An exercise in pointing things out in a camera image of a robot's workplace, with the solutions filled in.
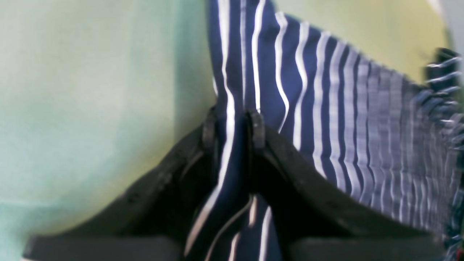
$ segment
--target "striped cloth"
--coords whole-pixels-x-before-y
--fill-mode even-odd
[[[431,65],[426,90],[269,0],[211,0],[209,12],[218,184],[192,225],[187,260],[282,260],[271,207],[244,185],[250,108],[353,199],[443,236],[452,260],[464,193],[450,144],[462,115],[443,91],[458,74],[446,65],[459,58]]]

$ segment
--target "striped fabric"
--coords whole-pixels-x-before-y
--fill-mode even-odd
[[[282,260],[272,209],[249,194],[241,172],[249,108],[353,199],[442,235],[452,260],[464,193],[450,144],[464,128],[448,95],[457,73],[447,65],[459,58],[431,65],[425,90],[329,32],[276,13],[269,0],[209,7],[220,163],[187,260]]]

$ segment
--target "folded cloth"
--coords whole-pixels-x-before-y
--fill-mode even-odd
[[[188,237],[188,260],[282,260],[271,207],[241,183],[250,108],[353,199],[448,242],[461,173],[443,117],[458,111],[438,115],[450,100],[436,93],[451,87],[454,67],[437,67],[425,90],[267,0],[211,0],[209,26],[221,165]]]

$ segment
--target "navy blue fabric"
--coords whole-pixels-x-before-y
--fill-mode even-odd
[[[250,108],[340,190],[443,236],[452,256],[464,195],[454,150],[463,117],[448,95],[459,59],[440,55],[425,90],[269,0],[211,0],[209,10],[219,181],[192,225],[187,260],[282,260],[272,209],[241,172]]]

